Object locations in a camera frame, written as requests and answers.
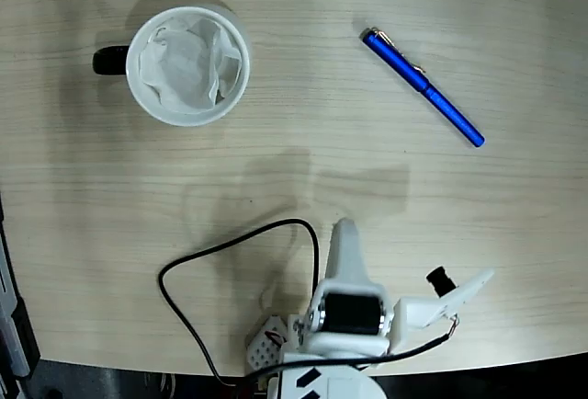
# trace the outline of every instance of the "dark floor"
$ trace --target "dark floor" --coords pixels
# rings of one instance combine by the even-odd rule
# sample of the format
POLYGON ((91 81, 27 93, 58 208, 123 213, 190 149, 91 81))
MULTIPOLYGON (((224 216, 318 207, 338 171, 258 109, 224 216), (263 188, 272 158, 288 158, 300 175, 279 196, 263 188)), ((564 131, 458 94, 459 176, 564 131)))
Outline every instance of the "dark floor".
MULTIPOLYGON (((577 385, 575 391, 582 391, 583 378, 577 373, 583 367, 588 367, 588 354, 483 370, 385 376, 377 380, 389 399, 559 398, 563 397, 563 385, 571 390, 577 385)), ((166 376, 163 393, 161 384, 162 375, 157 373, 42 360, 28 382, 28 394, 30 399, 168 399, 171 377, 166 376)), ((175 376, 175 399, 229 397, 230 391, 211 377, 175 376)), ((251 397, 251 392, 243 397, 251 397)))

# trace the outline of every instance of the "wood grain surface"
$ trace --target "wood grain surface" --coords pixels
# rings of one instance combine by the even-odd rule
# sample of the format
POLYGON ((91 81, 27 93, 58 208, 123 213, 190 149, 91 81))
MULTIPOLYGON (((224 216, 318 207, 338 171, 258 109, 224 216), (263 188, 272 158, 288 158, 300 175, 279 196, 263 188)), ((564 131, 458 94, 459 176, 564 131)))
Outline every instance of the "wood grain surface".
MULTIPOLYGON (((395 300, 496 276, 454 338, 380 373, 588 350, 588 0, 2 0, 0 191, 44 358, 208 373, 156 286, 169 260, 287 216, 356 220, 395 300), (171 6, 247 27, 242 101, 197 129, 160 123, 93 52, 171 6), (475 150, 357 38, 399 48, 486 136, 475 150)), ((224 374, 270 312, 306 308, 310 242, 284 228, 173 271, 172 295, 224 374)), ((412 345, 444 333, 440 324, 412 345)))

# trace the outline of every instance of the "perforated white part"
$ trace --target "perforated white part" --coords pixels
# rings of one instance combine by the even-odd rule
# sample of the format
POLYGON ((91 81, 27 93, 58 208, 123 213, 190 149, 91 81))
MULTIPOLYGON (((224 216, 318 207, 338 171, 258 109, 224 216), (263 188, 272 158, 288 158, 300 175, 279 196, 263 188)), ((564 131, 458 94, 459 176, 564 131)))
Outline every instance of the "perforated white part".
POLYGON ((266 331, 278 333, 282 338, 288 334, 281 318, 270 316, 247 347, 247 363, 252 370, 259 370, 262 367, 279 363, 280 347, 266 336, 266 331))

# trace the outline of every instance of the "pen cap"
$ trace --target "pen cap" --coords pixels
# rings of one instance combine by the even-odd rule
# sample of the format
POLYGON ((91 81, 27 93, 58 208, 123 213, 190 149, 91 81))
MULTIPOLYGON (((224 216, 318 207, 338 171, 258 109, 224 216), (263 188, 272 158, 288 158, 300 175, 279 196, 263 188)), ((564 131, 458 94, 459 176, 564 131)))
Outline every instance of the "pen cap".
POLYGON ((367 29, 362 33, 361 40, 419 93, 425 91, 429 86, 426 77, 376 31, 371 28, 367 29))

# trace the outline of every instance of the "black mug handle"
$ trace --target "black mug handle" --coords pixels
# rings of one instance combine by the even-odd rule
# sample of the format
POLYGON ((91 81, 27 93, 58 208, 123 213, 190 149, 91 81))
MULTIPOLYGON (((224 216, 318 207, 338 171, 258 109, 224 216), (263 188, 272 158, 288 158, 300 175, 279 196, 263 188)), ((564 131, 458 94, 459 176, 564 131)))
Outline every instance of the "black mug handle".
POLYGON ((125 74, 128 52, 129 45, 101 48, 92 58, 94 72, 101 75, 125 74))

